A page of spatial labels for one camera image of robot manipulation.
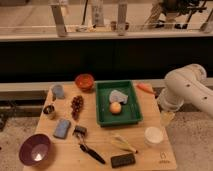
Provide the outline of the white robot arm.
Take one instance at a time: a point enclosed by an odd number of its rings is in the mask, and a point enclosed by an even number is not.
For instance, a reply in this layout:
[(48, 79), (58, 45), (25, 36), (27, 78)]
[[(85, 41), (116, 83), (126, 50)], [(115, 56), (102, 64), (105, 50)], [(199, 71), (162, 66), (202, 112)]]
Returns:
[(166, 74), (165, 87), (157, 98), (163, 126), (170, 124), (185, 101), (213, 118), (213, 90), (203, 84), (206, 78), (207, 72), (199, 64), (186, 65)]

